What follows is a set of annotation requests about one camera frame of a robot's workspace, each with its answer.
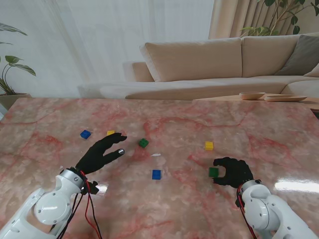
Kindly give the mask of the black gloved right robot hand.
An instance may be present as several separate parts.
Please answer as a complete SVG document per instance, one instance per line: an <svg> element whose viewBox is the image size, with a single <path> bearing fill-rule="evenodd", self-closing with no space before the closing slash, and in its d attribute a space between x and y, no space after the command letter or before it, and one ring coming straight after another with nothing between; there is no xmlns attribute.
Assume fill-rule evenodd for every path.
<svg viewBox="0 0 319 239"><path fill-rule="evenodd" d="M226 170L223 177L213 178L214 184L238 189L244 183L254 179L248 164L244 160L223 157L215 159L213 165L222 166Z"/></svg>

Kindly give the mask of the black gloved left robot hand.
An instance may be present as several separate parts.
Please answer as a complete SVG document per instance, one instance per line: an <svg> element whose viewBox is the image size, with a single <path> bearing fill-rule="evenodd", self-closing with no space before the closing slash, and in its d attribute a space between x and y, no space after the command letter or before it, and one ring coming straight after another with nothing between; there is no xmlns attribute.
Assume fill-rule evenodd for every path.
<svg viewBox="0 0 319 239"><path fill-rule="evenodd" d="M76 170L80 172L82 171L85 175L87 175L100 170L106 164L109 164L118 159L119 157L124 155L125 151L123 149L115 150L106 155L104 155L104 153L107 149L111 148L113 144L125 141L126 139L127 136L116 132L97 141L89 148L89 150L76 164Z"/></svg>

